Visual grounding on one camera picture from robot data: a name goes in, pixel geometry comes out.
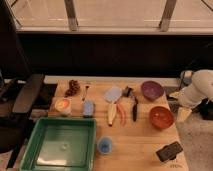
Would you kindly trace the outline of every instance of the green plastic bin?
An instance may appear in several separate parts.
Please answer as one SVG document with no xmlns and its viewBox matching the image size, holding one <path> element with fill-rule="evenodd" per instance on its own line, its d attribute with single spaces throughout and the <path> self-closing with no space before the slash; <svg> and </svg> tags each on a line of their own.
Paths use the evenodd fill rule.
<svg viewBox="0 0 213 171">
<path fill-rule="evenodd" d="M 28 142 L 20 171 L 91 171 L 94 119 L 41 118 Z"/>
</svg>

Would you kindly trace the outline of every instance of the chair armrest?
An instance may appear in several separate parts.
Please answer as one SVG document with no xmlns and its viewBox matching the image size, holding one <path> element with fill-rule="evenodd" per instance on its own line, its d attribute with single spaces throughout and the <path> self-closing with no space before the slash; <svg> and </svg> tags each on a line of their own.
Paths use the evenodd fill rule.
<svg viewBox="0 0 213 171">
<path fill-rule="evenodd" d="M 44 77 L 45 76 L 42 74 L 32 74 L 27 79 L 25 85 L 22 87 L 15 100 L 12 110 L 13 113 L 26 114 L 30 112 L 36 98 L 39 95 Z"/>
</svg>

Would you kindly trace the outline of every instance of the carrot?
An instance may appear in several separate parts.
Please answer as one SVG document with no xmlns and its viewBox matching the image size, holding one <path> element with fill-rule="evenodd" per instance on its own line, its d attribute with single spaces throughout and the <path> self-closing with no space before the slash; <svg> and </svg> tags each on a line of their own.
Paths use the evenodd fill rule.
<svg viewBox="0 0 213 171">
<path fill-rule="evenodd" d="M 124 126 L 126 124 L 126 112 L 121 104 L 117 103 L 117 110 L 121 117 L 121 125 Z"/>
</svg>

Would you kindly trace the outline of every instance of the blue sponge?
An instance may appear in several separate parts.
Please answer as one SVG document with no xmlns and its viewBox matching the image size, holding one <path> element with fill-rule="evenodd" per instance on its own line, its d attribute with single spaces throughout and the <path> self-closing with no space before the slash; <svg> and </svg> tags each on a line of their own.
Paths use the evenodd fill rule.
<svg viewBox="0 0 213 171">
<path fill-rule="evenodd" d="M 94 113 L 94 103 L 91 100 L 85 100 L 83 107 L 83 116 L 85 118 L 93 117 Z"/>
</svg>

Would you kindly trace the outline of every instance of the floor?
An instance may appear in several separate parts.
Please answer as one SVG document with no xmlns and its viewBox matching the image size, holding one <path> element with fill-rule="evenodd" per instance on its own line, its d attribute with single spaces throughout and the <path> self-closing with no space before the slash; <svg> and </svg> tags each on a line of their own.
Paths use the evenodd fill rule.
<svg viewBox="0 0 213 171">
<path fill-rule="evenodd" d="M 22 26 L 68 27 L 63 0 L 8 0 Z M 80 27 L 158 28 L 166 0 L 73 0 Z M 178 0 L 171 28 L 212 28 L 213 13 L 201 0 Z"/>
<path fill-rule="evenodd" d="M 169 105 L 174 117 L 177 117 L 178 103 L 169 100 Z M 200 114 L 194 111 L 183 123 L 176 123 L 181 145 L 184 149 L 189 171 L 212 171 L 213 168 L 213 121 L 203 120 Z M 25 146 L 23 146 L 14 169 L 17 171 Z M 5 171 L 5 166 L 10 152 L 0 155 L 0 171 Z"/>
</svg>

